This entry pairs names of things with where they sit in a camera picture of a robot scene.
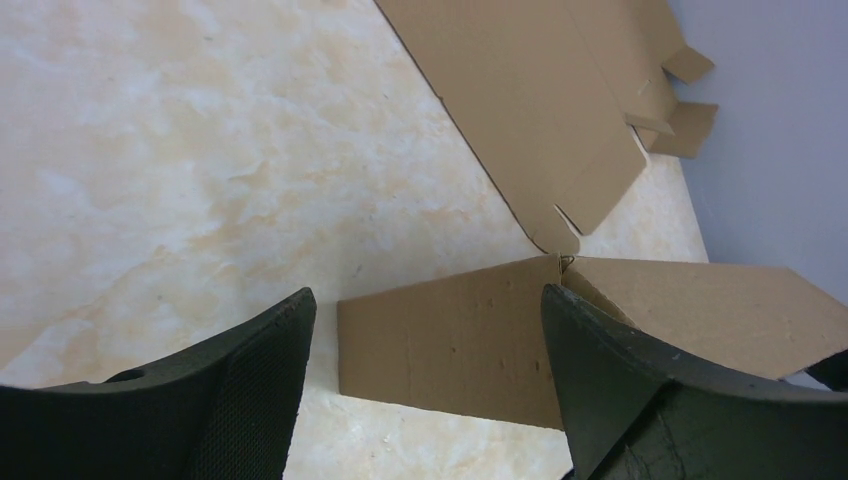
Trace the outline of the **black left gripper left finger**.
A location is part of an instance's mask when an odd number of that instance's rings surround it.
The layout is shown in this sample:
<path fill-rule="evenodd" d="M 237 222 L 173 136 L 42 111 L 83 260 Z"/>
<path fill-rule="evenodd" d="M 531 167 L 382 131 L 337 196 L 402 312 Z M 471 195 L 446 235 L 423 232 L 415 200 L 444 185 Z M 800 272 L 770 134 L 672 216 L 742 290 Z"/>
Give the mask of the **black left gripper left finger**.
<path fill-rule="evenodd" d="M 1 390 L 5 479 L 279 479 L 316 301 L 256 317 L 101 383 Z"/>

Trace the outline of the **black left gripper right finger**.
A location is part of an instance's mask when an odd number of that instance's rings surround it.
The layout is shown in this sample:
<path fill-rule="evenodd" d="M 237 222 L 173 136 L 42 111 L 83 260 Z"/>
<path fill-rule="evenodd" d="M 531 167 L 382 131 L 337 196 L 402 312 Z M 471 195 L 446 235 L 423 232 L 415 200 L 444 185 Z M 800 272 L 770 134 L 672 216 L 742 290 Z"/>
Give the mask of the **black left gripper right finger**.
<path fill-rule="evenodd" d="M 541 323 L 572 479 L 843 479 L 847 394 L 729 369 L 548 284 Z"/>

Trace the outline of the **brown cardboard box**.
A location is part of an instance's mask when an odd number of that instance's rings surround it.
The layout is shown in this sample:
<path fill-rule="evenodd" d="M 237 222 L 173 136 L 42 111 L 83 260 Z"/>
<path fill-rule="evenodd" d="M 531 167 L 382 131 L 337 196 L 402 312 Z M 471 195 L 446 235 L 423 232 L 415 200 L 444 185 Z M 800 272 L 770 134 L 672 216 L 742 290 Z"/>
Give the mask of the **brown cardboard box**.
<path fill-rule="evenodd" d="M 713 62 L 665 1 L 382 1 L 379 9 L 527 237 L 575 255 L 647 153 L 696 156 Z"/>
<path fill-rule="evenodd" d="M 787 268 L 542 255 L 339 302 L 340 392 L 560 428 L 541 324 L 548 284 L 763 378 L 847 347 L 846 307 Z"/>

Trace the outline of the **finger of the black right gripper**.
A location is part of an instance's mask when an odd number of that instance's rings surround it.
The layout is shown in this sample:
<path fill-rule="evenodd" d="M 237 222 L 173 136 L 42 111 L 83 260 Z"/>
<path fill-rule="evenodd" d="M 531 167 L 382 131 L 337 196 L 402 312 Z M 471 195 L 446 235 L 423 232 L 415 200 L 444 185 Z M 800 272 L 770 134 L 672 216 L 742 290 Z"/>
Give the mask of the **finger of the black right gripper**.
<path fill-rule="evenodd" d="M 843 350 L 808 367 L 805 372 L 831 391 L 848 389 L 848 351 Z"/>

